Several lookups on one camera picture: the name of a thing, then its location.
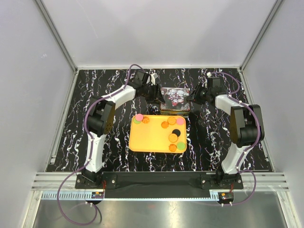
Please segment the gold tin lid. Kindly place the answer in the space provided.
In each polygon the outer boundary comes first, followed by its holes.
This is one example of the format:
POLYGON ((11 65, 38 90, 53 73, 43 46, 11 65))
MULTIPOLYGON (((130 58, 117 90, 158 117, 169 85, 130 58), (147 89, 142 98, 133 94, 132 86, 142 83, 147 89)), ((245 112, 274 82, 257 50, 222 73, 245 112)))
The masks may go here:
POLYGON ((190 102, 187 100, 187 97, 190 95, 188 88, 163 87, 161 94, 165 100, 165 103, 161 104, 161 109, 190 109, 190 102))

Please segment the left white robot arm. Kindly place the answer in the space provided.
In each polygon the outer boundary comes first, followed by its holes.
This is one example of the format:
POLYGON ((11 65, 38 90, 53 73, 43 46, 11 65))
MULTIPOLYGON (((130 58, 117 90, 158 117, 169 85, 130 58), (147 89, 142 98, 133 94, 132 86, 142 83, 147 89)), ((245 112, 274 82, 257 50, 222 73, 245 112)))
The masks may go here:
POLYGON ((99 171, 104 167, 103 150, 107 134, 114 123, 115 111, 125 103, 142 96, 147 103, 161 104, 164 98, 161 86, 156 82, 158 75, 149 74, 143 70, 136 70, 134 78, 127 75, 127 82, 108 95, 91 100, 84 119, 87 133, 87 152, 81 174, 86 183, 92 188, 98 188, 103 181, 99 171))

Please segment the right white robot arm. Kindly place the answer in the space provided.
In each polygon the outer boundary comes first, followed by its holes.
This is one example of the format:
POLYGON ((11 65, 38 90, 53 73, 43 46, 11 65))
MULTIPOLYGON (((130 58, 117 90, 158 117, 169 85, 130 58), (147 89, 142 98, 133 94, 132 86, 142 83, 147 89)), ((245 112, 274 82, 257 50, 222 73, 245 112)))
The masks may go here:
POLYGON ((220 188, 237 183, 240 180, 241 163, 265 136, 261 107, 225 94, 219 77, 208 78, 205 84, 198 83, 187 100, 199 105, 208 103, 229 115, 231 145, 211 181, 220 188))

